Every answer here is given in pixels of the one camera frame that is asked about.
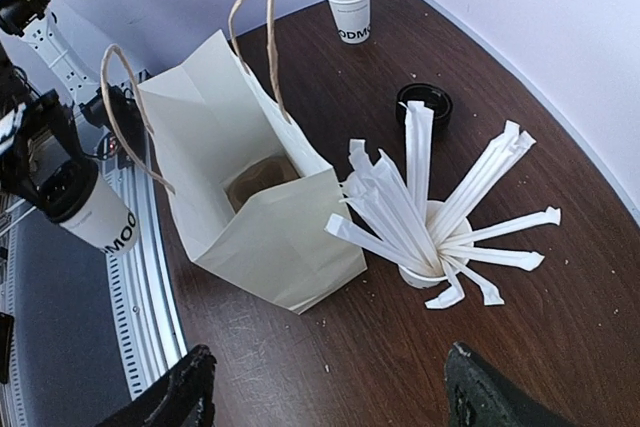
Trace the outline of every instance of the wood grain surface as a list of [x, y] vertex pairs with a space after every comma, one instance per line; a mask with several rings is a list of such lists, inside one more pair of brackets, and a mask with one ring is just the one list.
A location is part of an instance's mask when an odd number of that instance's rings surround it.
[[[372, 0], [372, 35], [343, 44], [326, 3], [277, 22], [286, 107], [343, 179], [350, 138], [404, 165], [396, 92], [423, 81], [454, 111], [433, 147], [430, 197], [445, 199], [511, 119], [537, 145], [471, 214], [484, 227], [561, 207], [560, 227], [485, 241], [538, 250], [535, 271], [472, 262], [505, 306], [483, 307], [478, 288], [444, 311], [424, 302], [392, 264], [369, 270], [297, 316], [189, 263], [158, 190], [163, 236], [188, 342], [218, 358], [219, 427], [444, 426], [443, 367], [462, 340], [532, 397], [579, 425], [640, 425], [640, 232], [579, 147], [493, 58], [421, 0]], [[264, 29], [241, 38], [268, 85]]]

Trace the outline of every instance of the brown object inside bag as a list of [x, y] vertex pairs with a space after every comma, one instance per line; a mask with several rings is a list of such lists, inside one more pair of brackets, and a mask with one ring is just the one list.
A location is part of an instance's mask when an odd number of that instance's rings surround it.
[[238, 212], [253, 194], [299, 178], [287, 157], [270, 157], [240, 174], [227, 189], [227, 197], [233, 211]]

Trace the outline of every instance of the white paper bag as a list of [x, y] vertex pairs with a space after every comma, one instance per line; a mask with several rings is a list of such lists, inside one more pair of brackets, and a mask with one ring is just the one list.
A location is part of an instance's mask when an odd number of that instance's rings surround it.
[[[230, 25], [242, 1], [232, 9]], [[136, 100], [148, 117], [171, 213], [191, 261], [301, 313], [366, 265], [360, 248], [324, 232], [331, 214], [349, 212], [339, 203], [332, 166], [282, 108], [273, 0], [268, 14], [271, 80], [280, 106], [232, 53], [222, 31], [181, 65], [141, 84]], [[117, 46], [113, 51], [121, 56]], [[277, 155], [289, 158], [300, 179], [258, 192], [234, 214], [225, 189], [248, 167]]]

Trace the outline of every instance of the wooden table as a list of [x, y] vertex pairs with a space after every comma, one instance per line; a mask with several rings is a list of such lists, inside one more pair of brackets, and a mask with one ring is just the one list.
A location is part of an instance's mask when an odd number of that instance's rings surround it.
[[[217, 425], [444, 426], [443, 366], [457, 340], [579, 425], [640, 425], [640, 233], [630, 214], [542, 105], [472, 40], [421, 0], [372, 2], [372, 37], [358, 46], [340, 42], [326, 3], [277, 22], [286, 106], [338, 177], [350, 171], [350, 138], [404, 164], [395, 95], [430, 82], [455, 104], [449, 135], [433, 147], [431, 197], [445, 199], [511, 119], [538, 144], [470, 221], [484, 227], [553, 205], [562, 225], [483, 243], [547, 256], [531, 273], [473, 263], [505, 306], [483, 307], [462, 279], [463, 302], [427, 311], [442, 289], [414, 290], [367, 254], [366, 273], [297, 316], [190, 264], [158, 189], [187, 340], [218, 358]], [[241, 47], [268, 85], [265, 36], [253, 31]]]

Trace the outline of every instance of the bundle of straws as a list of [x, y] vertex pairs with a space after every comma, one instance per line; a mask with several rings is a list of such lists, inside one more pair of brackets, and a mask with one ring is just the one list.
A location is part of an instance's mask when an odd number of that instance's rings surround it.
[[380, 160], [373, 164], [365, 152], [364, 140], [350, 143], [349, 161], [353, 172], [343, 183], [344, 202], [377, 237], [336, 214], [331, 216], [325, 230], [419, 276], [446, 276], [450, 287], [426, 302], [427, 308], [444, 309], [464, 299], [456, 277], [458, 273], [480, 287], [485, 305], [502, 305], [504, 300], [498, 288], [465, 262], [471, 259], [531, 271], [540, 265], [544, 256], [538, 252], [474, 247], [473, 243], [538, 225], [560, 225], [560, 209], [548, 207], [543, 212], [468, 233], [458, 233], [456, 229], [535, 140], [527, 132], [520, 133], [518, 124], [507, 121], [504, 132], [489, 142], [441, 208], [428, 215], [433, 111], [419, 101], [410, 101], [406, 108], [406, 184], [384, 151], [380, 151]]

